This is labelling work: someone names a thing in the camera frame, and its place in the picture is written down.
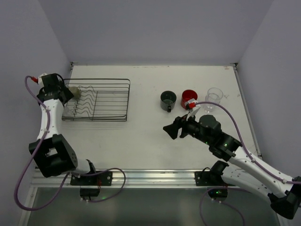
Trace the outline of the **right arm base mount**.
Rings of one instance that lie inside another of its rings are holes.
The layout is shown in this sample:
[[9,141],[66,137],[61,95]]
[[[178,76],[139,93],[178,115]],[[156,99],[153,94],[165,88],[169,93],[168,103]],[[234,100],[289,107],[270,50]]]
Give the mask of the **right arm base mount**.
[[214,174],[209,167],[205,167],[201,171],[194,172],[194,179],[196,186],[206,186],[208,188],[208,196],[214,201],[225,201],[228,197],[227,184],[221,179],[219,175]]

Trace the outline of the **beige cup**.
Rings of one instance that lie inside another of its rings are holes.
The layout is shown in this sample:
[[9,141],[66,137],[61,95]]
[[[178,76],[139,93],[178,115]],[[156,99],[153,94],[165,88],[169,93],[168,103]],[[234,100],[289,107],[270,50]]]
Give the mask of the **beige cup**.
[[78,87],[68,87],[69,91],[73,94],[73,99],[78,100],[81,97],[81,90]]

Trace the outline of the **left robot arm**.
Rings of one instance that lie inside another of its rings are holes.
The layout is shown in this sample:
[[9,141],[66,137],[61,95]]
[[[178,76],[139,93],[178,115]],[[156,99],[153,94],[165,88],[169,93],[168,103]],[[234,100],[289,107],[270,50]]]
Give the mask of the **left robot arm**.
[[79,159],[61,133],[65,105],[72,99],[78,99],[80,90],[67,87],[57,73],[44,73],[31,80],[41,87],[34,95],[41,109],[41,124],[37,140],[29,144],[29,151],[42,175],[48,178],[68,172],[76,175],[92,173],[92,162]]

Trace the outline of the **dark green mug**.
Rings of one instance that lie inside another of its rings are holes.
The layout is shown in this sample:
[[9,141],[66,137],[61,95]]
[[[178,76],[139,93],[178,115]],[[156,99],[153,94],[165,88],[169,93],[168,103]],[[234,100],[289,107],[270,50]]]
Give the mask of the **dark green mug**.
[[175,106],[176,100],[177,100],[177,96],[174,92],[169,90],[162,92],[160,95],[161,109],[170,113]]

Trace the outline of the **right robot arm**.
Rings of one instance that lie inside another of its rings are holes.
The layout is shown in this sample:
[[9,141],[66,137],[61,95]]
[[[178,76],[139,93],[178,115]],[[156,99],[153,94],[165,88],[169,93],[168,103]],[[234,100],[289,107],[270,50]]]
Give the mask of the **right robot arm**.
[[220,173],[225,183],[264,196],[277,214],[294,218],[301,204],[301,178],[286,175],[250,153],[242,142],[223,132],[212,115],[203,115],[199,121],[187,115],[177,117],[163,130],[172,139],[190,135],[208,145],[215,157],[226,161]]

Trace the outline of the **red mug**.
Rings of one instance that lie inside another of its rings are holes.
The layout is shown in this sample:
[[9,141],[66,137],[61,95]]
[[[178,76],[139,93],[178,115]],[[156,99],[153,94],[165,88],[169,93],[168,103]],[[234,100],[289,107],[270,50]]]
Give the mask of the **red mug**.
[[194,90],[187,89],[182,92],[181,107],[185,109],[185,103],[191,99],[197,100],[198,95]]

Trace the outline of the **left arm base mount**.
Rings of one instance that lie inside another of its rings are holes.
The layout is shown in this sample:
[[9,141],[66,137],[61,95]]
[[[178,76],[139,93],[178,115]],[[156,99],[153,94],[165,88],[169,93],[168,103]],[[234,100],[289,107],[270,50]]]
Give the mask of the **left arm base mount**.
[[113,172],[108,171],[92,177],[72,176],[71,186],[79,186],[79,195],[81,198],[97,197],[100,194],[101,186],[111,186]]

